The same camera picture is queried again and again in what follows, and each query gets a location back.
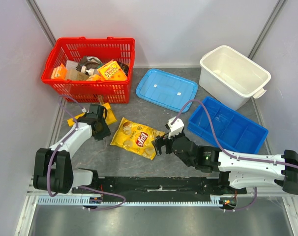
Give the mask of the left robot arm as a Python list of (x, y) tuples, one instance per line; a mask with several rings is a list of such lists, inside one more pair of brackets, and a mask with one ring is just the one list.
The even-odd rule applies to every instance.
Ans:
[(74, 169), (72, 157), (81, 145), (93, 137), (101, 141), (111, 135), (106, 123), (108, 112), (104, 106), (91, 104), (89, 110), (78, 119), (61, 140), (49, 148), (40, 148), (35, 155), (33, 186), (44, 190), (51, 197), (66, 194), (72, 188), (83, 186), (89, 193), (100, 187), (97, 171)]

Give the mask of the light blue plastic lid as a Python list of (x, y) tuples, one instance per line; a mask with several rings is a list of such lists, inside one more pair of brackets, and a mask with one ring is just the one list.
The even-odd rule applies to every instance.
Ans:
[(195, 98), (198, 87), (192, 80), (153, 68), (139, 82), (136, 94), (147, 102), (179, 112)]

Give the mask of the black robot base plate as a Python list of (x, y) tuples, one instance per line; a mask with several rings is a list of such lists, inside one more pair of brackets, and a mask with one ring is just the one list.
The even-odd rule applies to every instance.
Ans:
[(236, 190), (206, 177), (99, 177), (89, 188), (122, 195), (126, 201), (149, 202), (207, 201), (211, 195), (247, 193), (246, 188)]

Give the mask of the clear glass test tube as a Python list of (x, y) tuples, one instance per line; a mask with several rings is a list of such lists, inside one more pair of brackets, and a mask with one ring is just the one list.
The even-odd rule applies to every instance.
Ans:
[(103, 105), (103, 104), (104, 104), (102, 95), (99, 95), (99, 96), (98, 96), (98, 101), (99, 101), (99, 104), (100, 104), (100, 105)]

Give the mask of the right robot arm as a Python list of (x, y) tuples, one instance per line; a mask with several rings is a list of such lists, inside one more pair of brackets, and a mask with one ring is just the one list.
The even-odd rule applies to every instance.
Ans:
[(280, 186), (282, 191), (298, 195), (298, 153), (257, 155), (199, 146), (184, 134), (158, 136), (152, 142), (156, 154), (173, 153), (186, 166), (204, 173), (219, 173), (217, 188), (221, 193), (248, 187)]

